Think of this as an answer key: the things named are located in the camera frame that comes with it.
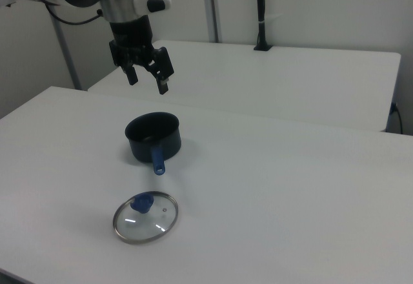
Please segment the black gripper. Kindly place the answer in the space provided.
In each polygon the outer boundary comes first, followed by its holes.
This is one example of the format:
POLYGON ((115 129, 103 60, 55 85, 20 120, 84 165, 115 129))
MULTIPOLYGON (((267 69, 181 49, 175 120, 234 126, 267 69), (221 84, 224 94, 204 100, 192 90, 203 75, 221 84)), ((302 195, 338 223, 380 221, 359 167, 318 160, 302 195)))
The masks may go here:
POLYGON ((165 47, 152 45, 152 28, 147 15, 126 23, 110 23, 114 40, 110 51, 116 66, 126 74, 129 85, 135 85, 138 77, 134 65, 148 70, 156 79, 161 95, 168 92, 168 79, 174 73, 170 56, 165 47))

